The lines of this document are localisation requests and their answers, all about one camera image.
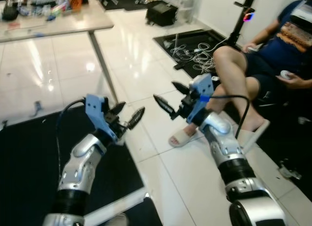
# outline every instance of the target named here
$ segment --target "white controller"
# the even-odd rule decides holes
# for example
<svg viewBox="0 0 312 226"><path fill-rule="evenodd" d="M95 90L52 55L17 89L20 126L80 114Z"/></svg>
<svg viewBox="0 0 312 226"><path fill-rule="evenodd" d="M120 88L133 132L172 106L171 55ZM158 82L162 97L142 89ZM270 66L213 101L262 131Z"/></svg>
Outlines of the white controller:
<svg viewBox="0 0 312 226"><path fill-rule="evenodd" d="M291 72L287 71L287 70L283 70L281 71L280 76L286 80L290 80L291 78L288 76L288 74L290 74Z"/></svg>
<svg viewBox="0 0 312 226"><path fill-rule="evenodd" d="M248 53L254 53L254 52L257 52L258 49L255 49L255 48L252 48L252 47L248 47Z"/></svg>

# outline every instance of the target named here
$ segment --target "table leg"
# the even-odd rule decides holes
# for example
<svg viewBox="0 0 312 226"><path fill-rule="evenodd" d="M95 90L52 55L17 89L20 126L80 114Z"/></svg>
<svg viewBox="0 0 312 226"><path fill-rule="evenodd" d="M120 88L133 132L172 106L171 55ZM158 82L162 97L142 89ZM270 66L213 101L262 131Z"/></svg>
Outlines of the table leg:
<svg viewBox="0 0 312 226"><path fill-rule="evenodd" d="M94 35L94 31L89 31L88 34L89 34L89 37L91 39L93 48L94 48L94 50L95 50L95 52L97 54L97 58L98 58L99 63L101 65L102 71L103 71L103 73L105 75L105 78L106 78L106 80L108 82L109 88L111 89L111 92L113 94L113 97L114 97L116 103L118 103L117 94L116 94L116 91L114 89L113 81L111 79L111 76L109 75L107 66L105 64L105 61L104 61L104 58L103 58L103 55L102 55L102 52L101 52L101 49L100 49L100 47L98 45L98 42L97 42L97 38Z"/></svg>

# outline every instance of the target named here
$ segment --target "foot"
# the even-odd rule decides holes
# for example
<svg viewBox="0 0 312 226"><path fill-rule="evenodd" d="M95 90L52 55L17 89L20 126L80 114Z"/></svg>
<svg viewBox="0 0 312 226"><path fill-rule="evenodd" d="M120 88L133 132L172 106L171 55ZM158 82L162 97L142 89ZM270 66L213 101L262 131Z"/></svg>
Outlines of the foot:
<svg viewBox="0 0 312 226"><path fill-rule="evenodd" d="M245 118L242 129L254 132L264 123L264 121L265 119L258 113L248 114Z"/></svg>
<svg viewBox="0 0 312 226"><path fill-rule="evenodd" d="M189 136L189 137L192 137L195 133L196 133L196 127L192 126L192 125L188 125L186 126L184 129L185 133ZM173 144L176 144L176 145L179 145L179 141L174 137L172 136L170 138L170 141L173 143Z"/></svg>

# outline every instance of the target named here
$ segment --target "white table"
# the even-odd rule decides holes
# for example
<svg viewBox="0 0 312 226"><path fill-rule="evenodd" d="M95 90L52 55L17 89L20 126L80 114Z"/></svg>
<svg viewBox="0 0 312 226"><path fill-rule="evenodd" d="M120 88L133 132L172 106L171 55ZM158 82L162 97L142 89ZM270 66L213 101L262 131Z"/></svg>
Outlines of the white table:
<svg viewBox="0 0 312 226"><path fill-rule="evenodd" d="M10 23L19 23L19 26L9 29ZM94 51L97 55L103 73L107 79L112 95L117 102L117 95L113 82L109 75L103 55L98 45L94 31L113 28L114 24L106 16L105 10L98 0L89 0L89 4L83 5L78 13L67 16L58 16L53 21L46 21L46 17L23 17L21 15L11 22L0 22L0 43L29 38L48 37L78 32L88 32Z"/></svg>

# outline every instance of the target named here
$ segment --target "white slipper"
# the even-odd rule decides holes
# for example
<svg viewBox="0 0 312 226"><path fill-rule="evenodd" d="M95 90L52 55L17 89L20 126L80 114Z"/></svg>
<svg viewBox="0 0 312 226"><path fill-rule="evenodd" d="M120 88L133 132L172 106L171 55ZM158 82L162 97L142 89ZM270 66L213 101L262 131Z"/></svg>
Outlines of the white slipper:
<svg viewBox="0 0 312 226"><path fill-rule="evenodd" d="M248 153L252 145L256 143L256 141L264 133L269 125L270 122L268 120L265 120L264 123L255 132L247 130L241 130L239 132L237 140L240 146L243 148L244 154Z"/></svg>
<svg viewBox="0 0 312 226"><path fill-rule="evenodd" d="M189 136L184 130L179 130L169 138L168 142L172 147L180 148L180 147L184 147L187 143L189 143L189 141L191 141L193 136ZM177 140L179 144L175 144L171 141L173 137Z"/></svg>

